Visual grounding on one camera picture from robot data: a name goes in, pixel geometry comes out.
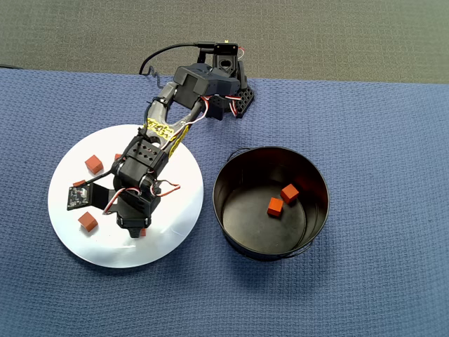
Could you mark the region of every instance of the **circuit board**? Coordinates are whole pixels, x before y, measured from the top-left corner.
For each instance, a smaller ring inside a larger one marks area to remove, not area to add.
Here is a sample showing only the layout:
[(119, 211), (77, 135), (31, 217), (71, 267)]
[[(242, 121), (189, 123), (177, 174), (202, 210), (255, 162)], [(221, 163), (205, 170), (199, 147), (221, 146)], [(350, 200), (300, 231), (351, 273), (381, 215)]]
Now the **circuit board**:
[(89, 205), (91, 205), (91, 185), (69, 188), (68, 211)]

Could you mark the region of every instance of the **black metal bucket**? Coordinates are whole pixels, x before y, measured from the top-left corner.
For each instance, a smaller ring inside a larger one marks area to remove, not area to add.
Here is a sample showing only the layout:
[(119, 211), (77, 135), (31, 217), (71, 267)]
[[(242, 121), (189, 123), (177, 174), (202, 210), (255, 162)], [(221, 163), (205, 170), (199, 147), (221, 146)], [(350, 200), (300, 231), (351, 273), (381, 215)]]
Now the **black metal bucket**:
[[(232, 156), (241, 150), (241, 154)], [(289, 185), (300, 191), (284, 203), (280, 218), (267, 214), (272, 197)], [(228, 158), (213, 188), (213, 206), (227, 241), (255, 260), (304, 253), (326, 223), (329, 192), (318, 169), (301, 154), (282, 147), (240, 149)]]

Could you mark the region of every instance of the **white circular plate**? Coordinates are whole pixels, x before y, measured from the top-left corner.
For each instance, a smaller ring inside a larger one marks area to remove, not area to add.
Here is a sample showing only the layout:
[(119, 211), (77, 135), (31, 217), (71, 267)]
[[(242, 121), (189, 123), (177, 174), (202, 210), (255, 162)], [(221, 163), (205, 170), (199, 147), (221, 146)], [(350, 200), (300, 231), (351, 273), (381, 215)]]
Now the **white circular plate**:
[[(158, 177), (180, 184), (181, 188), (161, 198), (146, 237), (130, 238), (129, 232), (116, 224), (115, 213), (104, 216), (101, 209), (93, 206), (67, 210), (69, 187), (94, 176), (86, 168), (85, 160), (96, 155), (108, 170), (115, 154), (125, 150), (137, 131), (137, 125), (120, 125), (92, 133), (70, 149), (51, 179), (48, 212), (56, 234), (72, 253), (96, 265), (127, 268), (162, 258), (184, 241), (203, 205), (201, 171), (194, 156), (181, 143)], [(96, 183), (112, 189), (113, 177), (109, 175)], [(170, 185), (162, 184), (161, 188), (164, 192)], [(87, 211), (98, 222), (91, 232), (82, 228), (78, 221)]]

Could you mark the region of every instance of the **bucket rim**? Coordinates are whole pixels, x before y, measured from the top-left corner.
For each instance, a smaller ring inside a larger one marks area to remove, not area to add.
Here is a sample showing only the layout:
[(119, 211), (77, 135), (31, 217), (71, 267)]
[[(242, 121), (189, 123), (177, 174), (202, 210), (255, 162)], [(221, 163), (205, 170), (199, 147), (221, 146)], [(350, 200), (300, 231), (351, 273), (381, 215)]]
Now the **bucket rim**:
[[(235, 239), (234, 239), (234, 238), (233, 238), (233, 237), (232, 237), (232, 236), (225, 230), (225, 227), (224, 227), (224, 225), (222, 224), (222, 221), (220, 221), (220, 218), (219, 218), (218, 213), (217, 213), (217, 208), (216, 208), (216, 206), (215, 206), (215, 201), (214, 201), (215, 187), (217, 186), (217, 180), (218, 180), (218, 177), (220, 177), (220, 174), (221, 174), (221, 172), (223, 171), (223, 169), (225, 169), (226, 165), (228, 165), (231, 161), (235, 160), (236, 158), (238, 158), (238, 157), (240, 157), (240, 156), (243, 156), (243, 155), (248, 154), (249, 152), (252, 152), (252, 151), (255, 151), (255, 150), (262, 150), (262, 149), (285, 150), (285, 151), (293, 152), (294, 154), (297, 154), (297, 155), (301, 156), (302, 158), (304, 158), (305, 160), (307, 160), (307, 161), (308, 161), (308, 162), (315, 168), (315, 170), (318, 172), (319, 176), (321, 177), (321, 180), (322, 180), (323, 183), (324, 183), (324, 187), (326, 188), (326, 194), (327, 194), (327, 196), (328, 196), (328, 207), (327, 207), (327, 209), (326, 209), (326, 216), (325, 216), (325, 218), (324, 218), (324, 220), (323, 220), (323, 224), (322, 224), (321, 228), (319, 229), (319, 231), (318, 231), (317, 233), (315, 233), (314, 236), (310, 237), (310, 238), (309, 238), (303, 245), (301, 245), (301, 246), (299, 246), (299, 247), (297, 247), (297, 248), (291, 249), (291, 250), (289, 250), (289, 251), (286, 251), (285, 253), (264, 253), (264, 252), (261, 252), (261, 251), (255, 251), (254, 249), (248, 248), (247, 246), (241, 244), (240, 242), (237, 242), (237, 241), (236, 241), (236, 240), (235, 240)], [(270, 256), (270, 257), (273, 257), (273, 258), (275, 258), (275, 257), (277, 257), (277, 256), (280, 256), (280, 257), (287, 257), (287, 256), (289, 256), (290, 254), (295, 253), (296, 251), (300, 250), (301, 248), (304, 248), (306, 245), (308, 245), (309, 243), (311, 243), (312, 241), (314, 241), (315, 238), (318, 236), (318, 234), (323, 230), (323, 228), (324, 228), (324, 226), (326, 225), (326, 222), (327, 222), (327, 220), (328, 220), (328, 217), (329, 217), (329, 211), (330, 211), (330, 194), (329, 194), (329, 188), (328, 188), (328, 184), (327, 184), (327, 182), (326, 182), (326, 179), (324, 179), (324, 177), (323, 177), (323, 175), (321, 174), (321, 172), (318, 170), (318, 168), (316, 167), (316, 165), (315, 165), (309, 158), (307, 158), (306, 156), (300, 154), (299, 152), (296, 152), (295, 150), (288, 149), (287, 147), (281, 147), (281, 146), (259, 146), (259, 147), (249, 148), (249, 150), (246, 150), (246, 151), (244, 151), (244, 152), (238, 153), (238, 154), (236, 154), (234, 157), (232, 157), (231, 159), (229, 159), (228, 161), (226, 161), (226, 163), (225, 163), (225, 164), (223, 165), (223, 167), (220, 169), (220, 172), (218, 172), (217, 177), (215, 178), (215, 182), (213, 183), (213, 190), (212, 190), (212, 205), (213, 205), (213, 210), (214, 210), (214, 213), (215, 213), (215, 217), (217, 218), (217, 221), (218, 221), (218, 223), (220, 224), (220, 227), (222, 228), (222, 231), (223, 231), (224, 233), (226, 233), (226, 235), (227, 235), (228, 238), (230, 238), (232, 241), (234, 241), (234, 242), (235, 242), (236, 244), (238, 244), (240, 247), (242, 247), (242, 248), (244, 248), (244, 249), (246, 249), (246, 250), (248, 250), (248, 251), (251, 251), (251, 252), (253, 252), (253, 253), (255, 253), (255, 254), (261, 254), (261, 255)]]

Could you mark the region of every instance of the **blue carpet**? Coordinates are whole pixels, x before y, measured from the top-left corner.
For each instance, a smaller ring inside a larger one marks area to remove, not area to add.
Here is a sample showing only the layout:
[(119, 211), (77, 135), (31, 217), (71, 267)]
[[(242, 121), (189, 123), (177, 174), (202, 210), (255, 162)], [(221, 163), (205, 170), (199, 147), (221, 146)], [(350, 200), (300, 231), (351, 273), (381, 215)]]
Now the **blue carpet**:
[[(154, 79), (0, 70), (0, 336), (449, 335), (449, 86), (250, 84), (243, 119), (185, 138), (205, 186), (190, 236), (155, 263), (110, 270), (61, 244), (48, 185), (83, 137), (141, 124)], [(230, 152), (261, 145), (305, 155), (330, 190), (312, 249), (275, 263), (237, 254), (211, 200)]]

